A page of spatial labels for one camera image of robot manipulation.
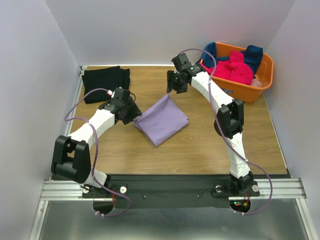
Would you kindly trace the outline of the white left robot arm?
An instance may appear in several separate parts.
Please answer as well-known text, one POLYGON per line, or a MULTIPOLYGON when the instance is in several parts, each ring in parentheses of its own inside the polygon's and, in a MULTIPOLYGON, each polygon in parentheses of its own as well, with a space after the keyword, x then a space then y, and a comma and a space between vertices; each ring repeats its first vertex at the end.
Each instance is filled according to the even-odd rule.
POLYGON ((99 146, 99 137, 121 121, 127 125, 142 112, 136 96, 128 89, 117 87, 104 92, 110 99, 101 104, 90 119, 69 135, 60 135, 54 143, 51 173, 55 176, 94 187, 95 193, 106 197, 112 192, 111 177, 96 170, 96 160, 91 160, 90 149, 99 146))

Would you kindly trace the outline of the lavender t shirt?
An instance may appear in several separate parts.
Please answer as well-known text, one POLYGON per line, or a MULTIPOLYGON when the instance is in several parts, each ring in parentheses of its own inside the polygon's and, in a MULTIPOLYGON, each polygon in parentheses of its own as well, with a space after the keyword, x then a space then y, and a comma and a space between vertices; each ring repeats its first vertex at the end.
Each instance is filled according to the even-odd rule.
POLYGON ((133 121, 133 125, 141 130, 155 147, 178 133, 188 123, 189 118, 168 93, 133 121))

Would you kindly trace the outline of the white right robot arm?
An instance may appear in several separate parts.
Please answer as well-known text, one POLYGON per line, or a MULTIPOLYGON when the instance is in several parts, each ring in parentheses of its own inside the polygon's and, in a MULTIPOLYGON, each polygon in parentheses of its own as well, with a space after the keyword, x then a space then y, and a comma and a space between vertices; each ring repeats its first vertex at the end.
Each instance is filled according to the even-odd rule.
POLYGON ((254 181, 243 146, 244 103, 225 93, 200 64, 192 64, 185 53, 172 60, 175 70, 167 73, 167 92, 199 91, 211 104, 214 127, 223 138, 230 162, 230 189, 242 195, 254 181))

